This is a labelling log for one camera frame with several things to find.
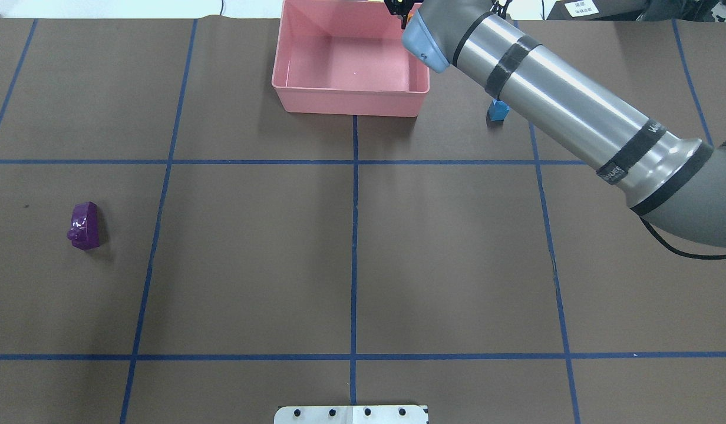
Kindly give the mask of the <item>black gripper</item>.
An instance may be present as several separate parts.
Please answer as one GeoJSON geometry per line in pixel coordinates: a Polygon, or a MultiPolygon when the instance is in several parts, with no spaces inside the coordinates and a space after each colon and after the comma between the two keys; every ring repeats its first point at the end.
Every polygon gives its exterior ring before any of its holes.
{"type": "Polygon", "coordinates": [[[422,0],[384,0],[390,15],[397,16],[401,21],[401,29],[406,29],[416,5],[423,3],[422,0]]]}

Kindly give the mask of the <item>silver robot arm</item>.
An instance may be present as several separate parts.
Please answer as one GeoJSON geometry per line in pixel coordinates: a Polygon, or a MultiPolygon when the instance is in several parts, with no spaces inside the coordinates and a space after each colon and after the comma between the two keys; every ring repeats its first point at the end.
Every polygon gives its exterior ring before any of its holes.
{"type": "Polygon", "coordinates": [[[590,166],[650,226],[726,248],[726,141],[681,138],[506,21],[503,1],[386,1],[402,43],[455,67],[590,166]]]}

